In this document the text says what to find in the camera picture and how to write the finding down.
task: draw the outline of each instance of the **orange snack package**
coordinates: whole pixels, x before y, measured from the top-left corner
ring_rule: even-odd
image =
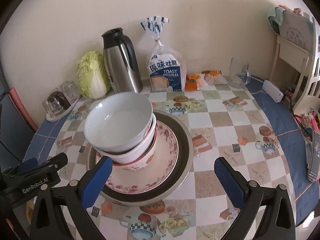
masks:
[[[205,74],[204,81],[208,85],[218,85],[218,84],[227,84],[228,82],[222,76],[221,70],[206,70],[202,71],[202,74]]]
[[[205,85],[204,74],[192,74],[186,77],[186,91],[200,90]]]

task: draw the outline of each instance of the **metal tray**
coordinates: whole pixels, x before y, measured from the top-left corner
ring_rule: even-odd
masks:
[[[157,120],[168,125],[177,137],[179,144],[177,164],[165,182],[148,192],[127,195],[104,186],[100,195],[113,203],[125,206],[143,206],[162,200],[180,186],[190,171],[193,161],[193,144],[188,128],[171,114],[156,110],[153,112]],[[92,147],[87,157],[87,170],[95,166],[96,153]]]

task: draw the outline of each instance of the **plastic bag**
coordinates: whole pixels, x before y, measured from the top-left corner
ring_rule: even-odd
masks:
[[[222,76],[221,70],[206,70],[201,73],[205,74],[204,80],[208,85],[228,84],[227,80]]]
[[[200,90],[207,86],[204,81],[204,74],[192,74],[186,77],[186,91]]]
[[[163,23],[168,22],[169,19],[159,16],[150,17],[141,22],[143,29],[156,42],[147,56],[152,91],[185,90],[187,69],[181,54],[160,41]]]

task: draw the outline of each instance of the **white bowl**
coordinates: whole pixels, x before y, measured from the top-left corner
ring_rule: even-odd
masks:
[[[88,114],[84,136],[96,149],[109,153],[129,151],[146,136],[152,121],[149,99],[124,92],[102,100]]]
[[[95,148],[96,151],[101,153],[102,155],[110,157],[116,163],[119,163],[119,164],[131,163],[137,160],[139,157],[141,157],[150,148],[150,145],[152,144],[152,139],[155,134],[156,123],[157,123],[156,116],[152,114],[152,125],[149,132],[147,133],[147,136],[136,147],[134,147],[132,150],[130,150],[127,153],[111,154],[111,153],[96,149],[94,146],[93,148]]]
[[[157,131],[155,130],[154,136],[152,138],[151,146],[142,156],[140,156],[140,158],[128,164],[113,163],[112,165],[128,171],[138,171],[147,167],[154,157],[154,153],[156,150],[156,139],[157,139]]]

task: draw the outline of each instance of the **pink floral plate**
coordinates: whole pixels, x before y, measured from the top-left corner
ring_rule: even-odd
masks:
[[[156,150],[152,162],[138,171],[113,166],[106,185],[123,194],[140,194],[158,187],[173,171],[178,159],[178,140],[173,131],[157,120]],[[96,163],[101,156],[96,155]]]

